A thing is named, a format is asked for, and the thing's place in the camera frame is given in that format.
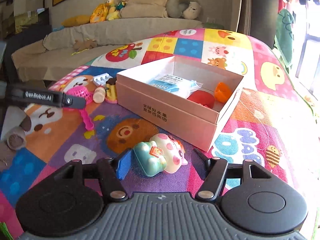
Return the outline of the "left gloved hand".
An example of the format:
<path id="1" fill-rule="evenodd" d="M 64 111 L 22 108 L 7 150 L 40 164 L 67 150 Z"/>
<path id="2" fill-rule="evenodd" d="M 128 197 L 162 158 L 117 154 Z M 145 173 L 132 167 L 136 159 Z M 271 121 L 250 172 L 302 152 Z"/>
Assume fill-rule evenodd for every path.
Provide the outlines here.
<path id="1" fill-rule="evenodd" d="M 8 106 L 1 117 L 1 172 L 7 170 L 18 150 L 27 144 L 25 134 L 31 129 L 31 119 L 16 106 Z"/>

